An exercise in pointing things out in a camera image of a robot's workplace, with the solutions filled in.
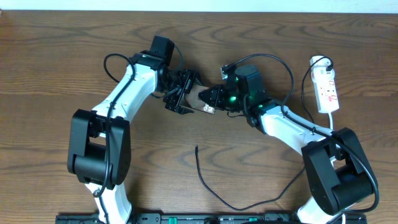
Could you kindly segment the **Galaxy S25 Ultra smartphone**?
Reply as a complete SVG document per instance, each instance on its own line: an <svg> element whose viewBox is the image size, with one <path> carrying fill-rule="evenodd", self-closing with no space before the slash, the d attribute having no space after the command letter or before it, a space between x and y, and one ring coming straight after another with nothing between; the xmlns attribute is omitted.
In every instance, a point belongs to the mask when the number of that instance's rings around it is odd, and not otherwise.
<svg viewBox="0 0 398 224"><path fill-rule="evenodd" d="M199 85L199 84L194 84L192 86L192 89L190 93L185 93L183 95L183 98L180 102L182 106L185 106L187 108L193 109L193 110L198 110L202 111L204 113L208 114L215 114L216 110L214 107L209 106L206 104L204 101L199 99L198 94L204 90L207 90L208 87Z"/></svg>

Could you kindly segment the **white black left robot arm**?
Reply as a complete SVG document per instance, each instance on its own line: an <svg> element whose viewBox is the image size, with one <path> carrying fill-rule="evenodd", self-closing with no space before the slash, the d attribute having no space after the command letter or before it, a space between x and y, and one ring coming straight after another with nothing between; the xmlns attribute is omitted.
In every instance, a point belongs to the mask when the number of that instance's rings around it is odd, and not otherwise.
<svg viewBox="0 0 398 224"><path fill-rule="evenodd" d="M131 164L131 123L148 96L158 92L166 109L189 114L180 105L198 83L198 72L169 68L177 46L155 36L150 49L126 57L126 72L114 90L92 110L72 116L67 169L92 193L99 212L58 216L57 223L131 223L133 206L124 186Z"/></svg>

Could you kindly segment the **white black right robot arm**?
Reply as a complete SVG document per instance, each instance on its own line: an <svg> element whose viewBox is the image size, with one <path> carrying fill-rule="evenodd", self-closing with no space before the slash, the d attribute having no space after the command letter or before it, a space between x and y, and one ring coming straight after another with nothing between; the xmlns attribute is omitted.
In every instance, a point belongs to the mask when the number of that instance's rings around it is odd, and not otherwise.
<svg viewBox="0 0 398 224"><path fill-rule="evenodd" d="M254 65L224 66L221 71L226 83L199 92L199 99L219 110L242 113L250 126L302 156L312 196L296 212L300 222L349 223L358 213L351 206L370 195L374 203L360 213L377 207L378 183L352 130L334 131L296 115L269 96Z"/></svg>

